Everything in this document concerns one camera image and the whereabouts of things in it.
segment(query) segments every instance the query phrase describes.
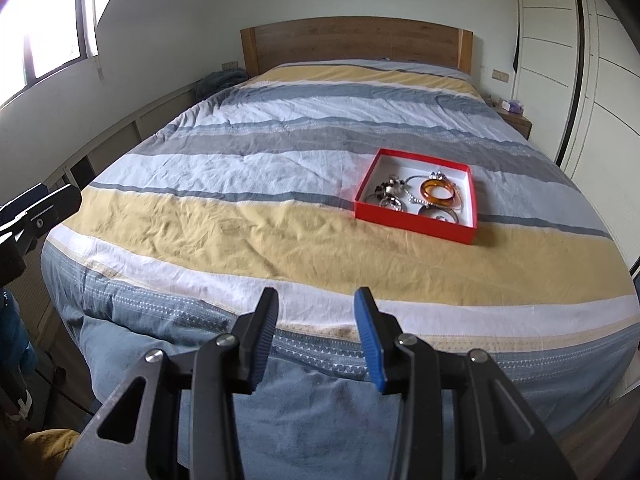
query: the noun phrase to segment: red box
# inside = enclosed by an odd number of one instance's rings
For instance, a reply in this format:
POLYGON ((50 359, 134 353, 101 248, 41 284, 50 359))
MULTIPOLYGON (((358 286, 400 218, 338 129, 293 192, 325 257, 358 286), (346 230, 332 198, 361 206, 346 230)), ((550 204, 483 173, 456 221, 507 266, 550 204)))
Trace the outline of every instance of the red box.
MULTIPOLYGON (((407 200, 402 200, 407 207, 407 200)), ((471 178, 471 168, 466 164, 460 164, 443 158, 420 155, 418 153, 400 152, 382 148, 378 150, 367 174, 360 183, 354 200, 354 215, 356 218, 382 224, 389 227, 397 227, 408 231, 414 231, 454 242, 471 244, 478 228, 478 215, 476 211, 476 193, 474 182, 471 178), (364 197, 372 192, 372 188, 381 182, 388 180, 388 173, 395 173, 400 178, 405 178, 409 171, 425 174, 431 171, 441 170, 458 187, 462 195, 462 213, 459 214, 460 223, 443 222, 433 218, 420 216, 413 212, 394 211, 364 202, 364 197)))

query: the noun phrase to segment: screw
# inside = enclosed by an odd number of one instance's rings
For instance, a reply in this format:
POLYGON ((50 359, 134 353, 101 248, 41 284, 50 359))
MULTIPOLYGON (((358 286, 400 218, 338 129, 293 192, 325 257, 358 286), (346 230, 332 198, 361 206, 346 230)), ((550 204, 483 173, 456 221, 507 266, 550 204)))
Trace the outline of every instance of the screw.
POLYGON ((157 363, 160 359, 162 359, 163 353, 164 352, 162 352, 162 350, 159 348, 149 350, 149 352, 145 354, 145 361, 147 363, 157 363))
POLYGON ((216 338, 216 345, 218 346, 233 346, 238 341, 238 338, 233 334, 220 334, 216 338))
POLYGON ((418 342, 418 338, 413 334, 400 334, 398 342, 403 346, 411 346, 418 342))
POLYGON ((479 348, 474 348, 469 352, 469 357, 471 357, 471 360, 475 363, 485 363, 489 359, 487 353, 479 348))

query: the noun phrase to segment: jewelry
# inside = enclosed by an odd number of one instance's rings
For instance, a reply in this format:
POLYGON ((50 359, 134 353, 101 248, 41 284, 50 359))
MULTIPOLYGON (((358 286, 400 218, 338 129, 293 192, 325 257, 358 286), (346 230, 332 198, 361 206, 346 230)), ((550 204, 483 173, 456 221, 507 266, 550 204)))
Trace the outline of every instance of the jewelry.
POLYGON ((434 173, 431 173, 430 175, 412 175, 408 176, 404 182, 407 183, 413 178, 433 178, 433 175, 434 173))
POLYGON ((364 202, 367 202, 372 196, 378 200, 378 205, 385 209, 394 209, 402 211, 402 202, 395 197, 396 190, 402 190, 404 181, 400 180, 397 175, 389 175, 389 182, 382 182, 376 186, 374 192, 367 195, 364 202))
POLYGON ((395 196, 386 195, 380 201, 380 207, 384 209, 393 209, 395 211, 402 211, 402 202, 400 202, 395 196))
POLYGON ((420 194, 428 203, 446 208, 451 208, 451 206, 453 206, 456 201, 456 188, 453 186, 450 180, 440 171, 438 171, 437 173, 432 173, 429 179, 420 184, 420 194), (444 188, 451 193, 451 196, 449 196, 448 198, 439 198, 437 196, 433 196, 429 193, 429 188, 431 187, 444 188))
POLYGON ((418 178, 418 177, 428 178, 427 175, 412 175, 412 176, 408 176, 405 180, 401 180, 397 175, 391 174, 389 175, 389 182, 398 186, 400 190, 403 191, 409 197, 409 204, 427 205, 428 202, 425 202, 421 198, 418 198, 405 187, 406 183, 409 182, 412 178, 418 178))
POLYGON ((434 205, 434 204, 430 204, 430 205, 423 205, 420 210, 418 211, 418 215, 420 216, 426 216, 427 218, 431 218, 434 220, 440 220, 441 222, 448 222, 450 224, 458 224, 460 223, 460 220, 458 219, 458 215, 456 214, 455 211, 453 211, 453 209, 450 209, 448 207, 441 207, 438 205, 434 205), (437 209, 438 211, 441 211, 442 214, 439 214, 437 216, 430 216, 428 214, 429 209, 437 209))

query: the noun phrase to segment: gray stripe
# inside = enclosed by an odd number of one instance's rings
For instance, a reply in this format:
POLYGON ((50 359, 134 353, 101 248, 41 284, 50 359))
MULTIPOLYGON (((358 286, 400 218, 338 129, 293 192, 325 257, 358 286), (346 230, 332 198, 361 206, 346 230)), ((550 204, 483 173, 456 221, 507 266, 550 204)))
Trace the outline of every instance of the gray stripe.
POLYGON ((501 139, 494 139, 491 137, 483 137, 477 132, 469 132, 465 130, 458 130, 455 128, 446 128, 444 126, 421 126, 418 124, 407 124, 407 123, 398 123, 398 122, 385 122, 385 121, 365 121, 358 119, 351 119, 348 117, 323 117, 323 118, 308 118, 308 117, 299 117, 292 120, 278 120, 278 119, 270 119, 267 121, 260 122, 249 122, 249 123, 216 123, 216 124, 196 124, 190 126, 178 126, 175 123, 169 123, 167 126, 158 131, 158 134, 162 136, 168 136, 169 134, 179 134, 179 135, 189 135, 191 133, 198 134, 238 134, 238 133, 251 133, 258 132, 262 130, 268 131, 279 131, 279 130, 292 130, 294 131, 294 126, 298 128, 310 127, 314 128, 319 126, 320 124, 324 124, 326 126, 337 126, 337 127, 346 127, 350 130, 354 131, 363 131, 370 132, 373 130, 384 130, 384 131, 397 131, 397 132, 405 132, 411 134, 424 134, 426 136, 433 135, 434 133, 438 133, 441 135, 452 135, 455 136, 458 140, 462 140, 463 142, 476 142, 478 139, 499 144, 500 146, 511 147, 515 150, 520 150, 521 152, 528 153, 530 156, 536 156, 540 160, 544 160, 546 162, 549 161, 548 157, 543 155, 542 152, 536 150, 530 144, 528 144, 524 139, 522 139, 519 134, 516 134, 516 137, 522 140, 510 140, 510 136, 505 133, 505 131, 513 131, 513 129, 505 123, 500 116, 495 113, 495 119, 492 123, 492 127, 498 130, 498 134, 502 137, 501 139))
POLYGON ((540 218, 521 218, 517 216, 478 214, 478 221, 493 222, 497 224, 524 225, 528 227, 545 227, 549 229, 557 229, 559 231, 564 231, 565 233, 574 233, 577 235, 602 236, 605 238, 609 238, 610 240, 613 240, 613 238, 611 238, 611 235, 609 233, 602 231, 600 229, 557 224, 554 222, 547 222, 546 220, 542 220, 540 218))
POLYGON ((536 367, 546 367, 549 372, 553 371, 553 368, 562 367, 562 360, 567 358, 568 352, 570 352, 575 364, 586 365, 594 354, 602 352, 604 348, 636 346, 634 342, 638 340, 639 336, 640 323, 635 323, 596 341, 571 346, 569 351, 567 348, 556 348, 529 352, 496 352, 493 357, 505 371, 513 370, 510 374, 512 381, 530 380, 531 372, 535 371, 536 367), (526 367, 522 366, 524 362, 527 362, 526 367))
MULTIPOLYGON (((287 200, 295 200, 297 202, 311 203, 311 204, 323 204, 330 207, 336 207, 345 209, 347 211, 353 210, 353 202, 345 200, 337 196, 323 195, 318 193, 304 193, 297 191, 290 191, 286 193, 266 194, 266 193, 218 193, 209 191, 194 191, 194 190, 176 190, 168 187, 137 187, 137 186, 121 186, 120 184, 102 184, 100 182, 92 182, 91 187, 97 189, 117 189, 119 191, 132 191, 137 193, 158 193, 158 194, 170 194, 180 198, 194 197, 194 198, 207 198, 220 200, 221 202, 286 202, 287 200)), ((541 227, 552 228, 559 231, 581 234, 581 235, 593 235, 610 238, 607 232, 592 229, 581 226, 570 226, 565 224, 557 224, 548 222, 539 218, 519 218, 515 216, 506 215, 489 215, 478 214, 478 220, 482 222, 492 222, 504 225, 524 225, 529 227, 541 227)))
POLYGON ((252 155, 254 153, 308 152, 314 150, 339 150, 356 154, 375 154, 379 148, 391 148, 405 152, 428 153, 431 156, 455 160, 470 166, 481 166, 488 171, 522 174, 541 180, 575 185, 552 164, 542 160, 529 146, 475 137, 469 139, 459 132, 444 128, 428 128, 428 131, 409 133, 398 128, 379 127, 376 131, 362 128, 355 132, 340 126, 322 126, 307 123, 309 129, 293 130, 279 124, 279 128, 265 131, 258 128, 248 134, 238 134, 228 125, 216 128, 215 136, 201 134, 201 129, 209 131, 208 126, 192 130, 190 136, 172 136, 171 134, 151 137, 136 146, 132 153, 140 155, 252 155))
POLYGON ((133 191, 136 193, 158 193, 170 194, 177 197, 194 197, 194 198, 210 198, 220 200, 221 202, 286 202, 287 200, 295 200, 297 202, 305 202, 309 204, 324 204, 340 209, 353 210, 353 202, 345 200, 337 196, 322 195, 317 193, 303 193, 297 191, 289 191, 286 193, 266 194, 266 193, 216 193, 210 191, 194 191, 171 189, 169 187, 137 187, 137 186, 121 186, 120 184, 102 184, 100 182, 92 182, 91 187, 98 189, 117 189, 118 191, 133 191))
POLYGON ((265 87, 232 88, 228 94, 216 94, 209 101, 218 106, 239 105, 265 101, 295 101, 310 97, 358 97, 363 99, 381 99, 388 102, 420 103, 425 106, 446 108, 472 116, 496 117, 485 102, 464 95, 453 95, 437 90, 398 88, 358 83, 340 84, 279 84, 265 87))

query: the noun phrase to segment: orange bangle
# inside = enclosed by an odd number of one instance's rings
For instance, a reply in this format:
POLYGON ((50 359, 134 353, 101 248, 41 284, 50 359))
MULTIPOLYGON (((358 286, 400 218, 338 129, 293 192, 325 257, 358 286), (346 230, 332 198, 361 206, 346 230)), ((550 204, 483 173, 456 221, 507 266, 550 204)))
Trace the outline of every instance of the orange bangle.
POLYGON ((451 208, 451 206, 453 206, 454 202, 456 201, 456 188, 454 188, 453 184, 446 179, 430 178, 429 180, 425 180, 420 185, 420 194, 430 204, 440 207, 451 208), (443 187, 451 193, 451 196, 448 198, 438 198, 437 196, 432 196, 428 191, 431 187, 443 187))

